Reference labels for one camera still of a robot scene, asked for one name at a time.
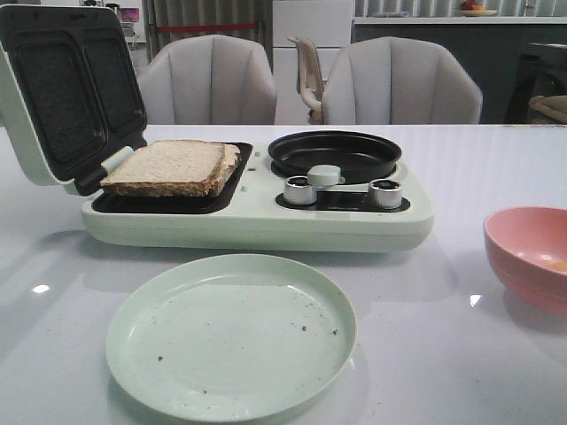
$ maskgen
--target open lid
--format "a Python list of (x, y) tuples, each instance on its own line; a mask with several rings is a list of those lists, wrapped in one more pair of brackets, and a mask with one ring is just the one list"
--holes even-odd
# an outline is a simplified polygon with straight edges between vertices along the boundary
[(0, 7), (0, 111), (36, 184), (89, 195), (101, 163), (146, 145), (146, 116), (120, 22), (108, 8)]

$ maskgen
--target bread slice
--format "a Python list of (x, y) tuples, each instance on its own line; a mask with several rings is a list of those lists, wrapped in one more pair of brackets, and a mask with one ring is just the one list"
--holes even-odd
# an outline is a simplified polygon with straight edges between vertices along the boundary
[(105, 191), (135, 197), (218, 195), (236, 169), (238, 147), (163, 140), (134, 152), (101, 181)]

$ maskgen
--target frying pan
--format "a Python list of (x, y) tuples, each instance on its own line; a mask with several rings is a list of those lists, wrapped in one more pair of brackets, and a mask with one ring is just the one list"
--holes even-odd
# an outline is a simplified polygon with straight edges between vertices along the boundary
[(345, 184), (358, 184), (391, 174), (401, 148), (377, 135), (322, 130), (280, 137), (268, 146), (268, 154), (278, 174), (307, 175), (311, 167), (325, 164), (338, 166)]

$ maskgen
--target sandwich maker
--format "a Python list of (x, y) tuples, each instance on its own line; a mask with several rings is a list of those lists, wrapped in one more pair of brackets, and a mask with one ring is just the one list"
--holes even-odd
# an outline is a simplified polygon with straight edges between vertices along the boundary
[(87, 197), (106, 243), (293, 251), (415, 248), (431, 201), (393, 142), (309, 131), (234, 141), (241, 162), (218, 197), (123, 197), (100, 180), (145, 145), (128, 46), (108, 8), (0, 7), (0, 108), (27, 178)]

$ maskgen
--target mint green plate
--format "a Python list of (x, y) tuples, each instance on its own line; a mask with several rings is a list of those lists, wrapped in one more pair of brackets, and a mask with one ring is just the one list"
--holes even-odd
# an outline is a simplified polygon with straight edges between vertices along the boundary
[(113, 318), (106, 358), (139, 402), (192, 421), (298, 408), (352, 354), (354, 311), (325, 275), (290, 259), (234, 254), (160, 274)]

